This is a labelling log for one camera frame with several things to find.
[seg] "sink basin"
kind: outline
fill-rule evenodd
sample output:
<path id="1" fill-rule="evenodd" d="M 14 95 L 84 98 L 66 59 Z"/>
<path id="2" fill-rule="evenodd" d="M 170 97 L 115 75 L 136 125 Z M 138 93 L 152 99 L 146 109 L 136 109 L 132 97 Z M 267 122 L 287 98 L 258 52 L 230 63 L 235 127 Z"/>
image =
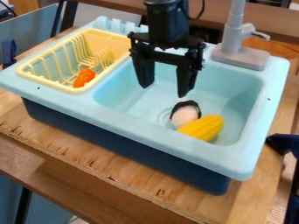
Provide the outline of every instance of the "sink basin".
<path id="1" fill-rule="evenodd" d="M 211 144 L 230 145 L 240 139 L 261 89 L 262 78 L 250 75 L 250 71 L 211 62 L 199 73 L 195 88 L 179 99 L 175 66 L 156 63 L 155 83 L 143 89 L 129 64 L 121 73 L 105 79 L 94 91 L 94 99 L 114 111 L 169 130 L 174 130 L 169 120 L 173 106 L 180 101 L 194 100 L 203 115 L 224 117 L 225 128 Z"/>
<path id="2" fill-rule="evenodd" d="M 156 80 L 144 89 L 137 82 L 129 56 L 80 94 L 16 74 L 17 67 L 46 48 L 2 71 L 0 86 L 38 105 L 152 147 L 149 151 L 165 152 L 221 177 L 246 180 L 254 171 L 274 118 L 289 62 L 271 57 L 264 71 L 254 71 L 211 60 L 214 47 L 208 45 L 206 67 L 198 73 L 195 88 L 182 99 L 177 97 L 174 66 L 156 63 Z M 169 52 L 182 54 L 184 50 Z M 197 102 L 203 115 L 224 117 L 224 129 L 210 143 L 179 134 L 169 123 L 171 109 L 184 100 Z"/>

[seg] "toy sink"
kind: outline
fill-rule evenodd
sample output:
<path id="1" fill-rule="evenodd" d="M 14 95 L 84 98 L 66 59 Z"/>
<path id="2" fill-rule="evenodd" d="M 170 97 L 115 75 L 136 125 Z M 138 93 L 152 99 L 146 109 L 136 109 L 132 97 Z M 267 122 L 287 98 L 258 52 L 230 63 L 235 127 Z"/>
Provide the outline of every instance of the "toy sink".
<path id="1" fill-rule="evenodd" d="M 49 80 L 46 72 L 45 75 L 31 73 L 28 62 L 49 52 L 50 48 L 61 46 L 73 35 L 90 28 L 115 32 L 114 23 L 121 27 L 119 33 L 128 32 L 128 26 L 131 30 L 138 29 L 132 24 L 120 24 L 118 20 L 108 21 L 99 17 L 2 71 L 1 87 L 21 95 L 33 118 L 210 193 L 224 193 L 230 179 L 249 179 L 282 95 L 288 61 L 271 57 L 267 68 L 258 72 L 211 60 L 214 45 L 208 45 L 205 50 L 206 66 L 198 73 L 195 88 L 182 99 L 177 98 L 174 66 L 156 63 L 156 80 L 144 89 L 139 86 L 131 58 L 125 51 L 119 60 L 110 63 L 103 71 L 104 75 L 100 73 L 93 83 L 78 92 L 69 85 L 55 86 L 62 85 L 63 81 L 59 78 L 53 81 L 56 84 L 44 82 Z M 169 52 L 181 54 L 184 50 Z M 29 75 L 44 78 L 20 75 L 17 73 L 20 68 Z M 72 76 L 67 71 L 66 74 L 67 77 Z M 224 129 L 210 143 L 179 134 L 170 125 L 171 109 L 184 100 L 197 102 L 203 115 L 224 117 Z"/>

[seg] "yellow dish rack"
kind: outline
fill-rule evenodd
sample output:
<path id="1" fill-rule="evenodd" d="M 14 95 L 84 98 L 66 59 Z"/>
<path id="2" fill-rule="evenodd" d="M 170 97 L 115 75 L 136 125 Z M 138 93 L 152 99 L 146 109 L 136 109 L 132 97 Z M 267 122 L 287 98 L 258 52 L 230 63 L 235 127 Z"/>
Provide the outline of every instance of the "yellow dish rack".
<path id="1" fill-rule="evenodd" d="M 68 93 L 78 94 L 106 77 L 129 56 L 127 37 L 86 29 L 52 46 L 17 68 L 17 74 Z M 82 68 L 96 72 L 84 87 L 73 87 Z"/>

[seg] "metal rod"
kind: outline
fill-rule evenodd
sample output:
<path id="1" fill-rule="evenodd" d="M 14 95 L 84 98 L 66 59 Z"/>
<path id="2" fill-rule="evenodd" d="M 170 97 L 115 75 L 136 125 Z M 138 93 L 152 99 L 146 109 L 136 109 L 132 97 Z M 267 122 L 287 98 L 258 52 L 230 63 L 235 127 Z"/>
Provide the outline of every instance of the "metal rod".
<path id="1" fill-rule="evenodd" d="M 15 224 L 25 224 L 27 219 L 28 210 L 30 207 L 32 191 L 23 187 L 21 198 L 18 204 L 17 216 L 15 219 Z"/>
<path id="2" fill-rule="evenodd" d="M 63 32 L 73 26 L 74 19 L 78 8 L 78 2 L 67 2 L 66 11 L 62 20 L 60 31 Z"/>
<path id="3" fill-rule="evenodd" d="M 52 27 L 52 31 L 51 31 L 51 38 L 54 37 L 57 33 L 57 28 L 58 28 L 58 24 L 59 24 L 59 21 L 60 21 L 61 11 L 62 11 L 62 7 L 63 7 L 64 2 L 65 2 L 65 0 L 59 0 L 59 6 L 58 6 L 58 9 L 56 11 L 56 15 L 55 15 L 55 19 L 54 19 L 54 23 L 53 23 L 53 27 Z"/>

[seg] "faucet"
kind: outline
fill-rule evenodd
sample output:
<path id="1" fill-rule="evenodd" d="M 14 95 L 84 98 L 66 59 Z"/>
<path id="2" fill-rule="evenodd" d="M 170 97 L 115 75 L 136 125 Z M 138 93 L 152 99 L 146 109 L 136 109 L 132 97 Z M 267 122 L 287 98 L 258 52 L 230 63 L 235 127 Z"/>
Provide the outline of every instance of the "faucet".
<path id="1" fill-rule="evenodd" d="M 218 44 L 212 51 L 212 59 L 238 67 L 250 68 L 253 70 L 264 70 L 270 54 L 262 50 L 256 50 L 241 45 L 244 39 L 257 37 L 263 40 L 270 40 L 270 37 L 255 30 L 253 24 L 243 24 L 243 12 L 246 0 L 232 0 L 232 6 L 222 43 Z"/>

